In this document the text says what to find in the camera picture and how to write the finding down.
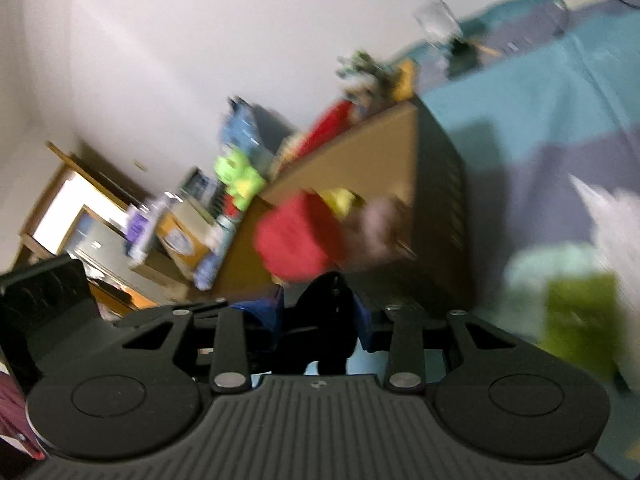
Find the red cylindrical pillow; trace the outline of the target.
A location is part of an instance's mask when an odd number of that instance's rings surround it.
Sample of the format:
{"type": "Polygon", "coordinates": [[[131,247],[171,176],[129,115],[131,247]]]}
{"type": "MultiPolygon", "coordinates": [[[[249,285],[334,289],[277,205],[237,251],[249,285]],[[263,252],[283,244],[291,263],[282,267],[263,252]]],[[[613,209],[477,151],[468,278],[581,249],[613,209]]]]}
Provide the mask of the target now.
{"type": "Polygon", "coordinates": [[[352,128],[350,113],[353,107],[354,103],[352,101],[341,100],[327,110],[311,128],[310,133],[306,135],[302,144],[299,145],[296,158],[306,157],[352,128]]]}

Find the teal and grey bed sheet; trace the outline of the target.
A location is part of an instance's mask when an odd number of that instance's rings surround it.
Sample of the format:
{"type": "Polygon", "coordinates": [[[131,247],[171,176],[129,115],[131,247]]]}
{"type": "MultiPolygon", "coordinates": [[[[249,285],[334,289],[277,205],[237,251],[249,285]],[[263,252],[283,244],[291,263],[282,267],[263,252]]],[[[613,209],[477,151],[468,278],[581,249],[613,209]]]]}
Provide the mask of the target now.
{"type": "Polygon", "coordinates": [[[476,313],[522,339],[540,339],[552,280],[597,267],[574,181],[638,190],[638,6],[497,4],[463,23],[489,55],[454,79],[425,42],[406,51],[468,172],[476,313]]]}

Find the red plush toy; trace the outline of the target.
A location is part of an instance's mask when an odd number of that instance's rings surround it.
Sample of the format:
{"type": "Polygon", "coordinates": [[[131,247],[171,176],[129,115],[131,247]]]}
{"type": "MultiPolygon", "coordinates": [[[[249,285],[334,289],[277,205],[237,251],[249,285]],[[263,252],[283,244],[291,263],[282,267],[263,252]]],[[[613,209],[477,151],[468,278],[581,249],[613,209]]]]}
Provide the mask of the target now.
{"type": "Polygon", "coordinates": [[[262,216],[254,248],[264,268],[285,282],[312,280],[347,257],[341,223],[319,194],[307,191],[262,216]]]}

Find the panda plush toy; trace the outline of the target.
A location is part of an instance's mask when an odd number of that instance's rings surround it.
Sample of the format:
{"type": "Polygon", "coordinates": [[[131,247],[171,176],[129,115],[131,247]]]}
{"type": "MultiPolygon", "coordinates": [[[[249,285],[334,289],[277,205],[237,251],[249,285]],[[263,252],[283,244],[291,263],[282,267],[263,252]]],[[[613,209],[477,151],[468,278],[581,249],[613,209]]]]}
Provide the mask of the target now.
{"type": "Polygon", "coordinates": [[[335,71],[344,97],[354,104],[370,104],[375,100],[387,101],[398,81],[398,69],[378,62],[365,50],[352,55],[339,56],[335,71]]]}

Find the blue plastic bag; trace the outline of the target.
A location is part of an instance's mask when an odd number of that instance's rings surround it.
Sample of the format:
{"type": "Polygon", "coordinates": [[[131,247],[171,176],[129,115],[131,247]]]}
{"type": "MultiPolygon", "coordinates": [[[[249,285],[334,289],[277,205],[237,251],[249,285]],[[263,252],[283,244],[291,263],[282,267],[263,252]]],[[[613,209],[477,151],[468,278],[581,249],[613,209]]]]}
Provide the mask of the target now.
{"type": "Polygon", "coordinates": [[[230,110],[220,132],[222,145],[237,148],[253,162],[269,158],[271,153],[260,136],[253,107],[238,96],[229,98],[228,104],[230,110]]]}

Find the white plush toy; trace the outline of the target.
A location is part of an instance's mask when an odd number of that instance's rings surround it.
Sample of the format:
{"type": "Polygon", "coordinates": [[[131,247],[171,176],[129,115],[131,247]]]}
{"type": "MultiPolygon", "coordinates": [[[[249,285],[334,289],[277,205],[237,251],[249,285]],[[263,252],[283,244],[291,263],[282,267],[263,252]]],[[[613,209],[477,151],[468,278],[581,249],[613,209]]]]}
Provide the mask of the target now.
{"type": "Polygon", "coordinates": [[[617,365],[627,385],[639,391],[639,194],[616,188],[608,192],[570,175],[570,182],[590,215],[591,241],[600,268],[614,274],[620,311],[622,350],[617,365]]]}

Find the yellow plush toy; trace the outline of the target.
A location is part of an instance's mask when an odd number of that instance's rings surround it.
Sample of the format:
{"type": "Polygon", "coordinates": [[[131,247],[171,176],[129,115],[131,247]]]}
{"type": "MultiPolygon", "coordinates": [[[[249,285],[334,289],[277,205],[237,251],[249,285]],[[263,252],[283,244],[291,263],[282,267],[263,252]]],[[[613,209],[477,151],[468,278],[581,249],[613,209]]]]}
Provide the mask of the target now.
{"type": "Polygon", "coordinates": [[[329,188],[321,191],[319,196],[326,203],[338,221],[343,221],[352,208],[360,205],[362,199],[347,188],[329,188]]]}

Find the yellow book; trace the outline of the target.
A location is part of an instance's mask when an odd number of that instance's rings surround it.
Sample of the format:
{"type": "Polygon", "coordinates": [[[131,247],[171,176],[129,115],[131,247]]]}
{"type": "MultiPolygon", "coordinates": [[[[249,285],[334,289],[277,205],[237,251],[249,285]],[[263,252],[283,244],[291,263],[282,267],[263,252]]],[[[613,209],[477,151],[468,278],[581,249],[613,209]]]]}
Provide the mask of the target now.
{"type": "Polygon", "coordinates": [[[408,101],[414,96],[414,80],[418,68],[411,58],[404,58],[397,66],[397,78],[392,91],[394,102],[408,101]]]}

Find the green frog plush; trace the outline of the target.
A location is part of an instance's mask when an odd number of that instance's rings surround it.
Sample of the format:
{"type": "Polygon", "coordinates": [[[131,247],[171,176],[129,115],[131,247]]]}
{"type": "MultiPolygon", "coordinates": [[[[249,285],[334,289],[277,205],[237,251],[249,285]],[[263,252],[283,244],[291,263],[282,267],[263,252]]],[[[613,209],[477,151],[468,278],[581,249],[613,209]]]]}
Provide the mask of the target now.
{"type": "Polygon", "coordinates": [[[218,180],[226,187],[233,206],[240,211],[244,211],[267,184],[239,148],[232,148],[227,155],[218,156],[214,170],[218,180]]]}

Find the green and mint towel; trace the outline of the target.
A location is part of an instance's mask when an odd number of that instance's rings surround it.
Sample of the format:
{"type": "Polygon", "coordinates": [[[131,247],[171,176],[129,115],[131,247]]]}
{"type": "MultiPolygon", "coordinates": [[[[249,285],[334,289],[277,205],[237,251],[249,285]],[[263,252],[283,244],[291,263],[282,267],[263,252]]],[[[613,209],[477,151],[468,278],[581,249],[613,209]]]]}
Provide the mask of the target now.
{"type": "Polygon", "coordinates": [[[612,382],[620,354],[616,278],[589,244],[534,247],[504,269],[496,323],[570,364],[612,382]]]}

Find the brown cardboard storage box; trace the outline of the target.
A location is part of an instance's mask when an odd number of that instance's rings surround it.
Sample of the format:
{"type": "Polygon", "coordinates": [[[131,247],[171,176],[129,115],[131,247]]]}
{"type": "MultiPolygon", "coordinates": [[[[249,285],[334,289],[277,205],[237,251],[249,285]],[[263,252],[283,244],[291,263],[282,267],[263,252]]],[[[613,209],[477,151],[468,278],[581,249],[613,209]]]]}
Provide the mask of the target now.
{"type": "Polygon", "coordinates": [[[299,162],[250,203],[210,296],[231,298],[270,284],[253,244],[257,222],[300,190],[347,188],[364,200],[395,195],[411,208],[408,249],[434,292],[455,308],[472,304],[474,285],[464,162],[420,99],[394,105],[299,162]]]}

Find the small yellow paper bag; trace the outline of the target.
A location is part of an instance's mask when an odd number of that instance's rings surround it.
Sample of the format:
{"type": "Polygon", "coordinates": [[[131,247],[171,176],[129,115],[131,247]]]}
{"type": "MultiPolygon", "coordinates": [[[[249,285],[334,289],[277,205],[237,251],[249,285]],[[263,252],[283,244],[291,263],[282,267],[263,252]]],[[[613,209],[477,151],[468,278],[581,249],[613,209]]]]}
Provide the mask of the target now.
{"type": "Polygon", "coordinates": [[[190,202],[174,203],[157,223],[155,233],[178,270],[188,280],[209,254],[206,236],[210,223],[190,202]]]}

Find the phone stand with mirror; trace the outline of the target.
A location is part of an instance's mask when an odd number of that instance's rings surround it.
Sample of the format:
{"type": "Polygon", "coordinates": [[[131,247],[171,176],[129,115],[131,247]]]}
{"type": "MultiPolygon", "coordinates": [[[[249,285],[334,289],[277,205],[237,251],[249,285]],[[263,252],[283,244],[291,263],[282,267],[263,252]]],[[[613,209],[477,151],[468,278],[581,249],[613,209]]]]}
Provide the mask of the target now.
{"type": "Polygon", "coordinates": [[[448,78],[457,78],[480,67],[477,47],[464,36],[447,3],[432,0],[416,10],[414,17],[427,44],[437,52],[437,62],[448,78]]]}

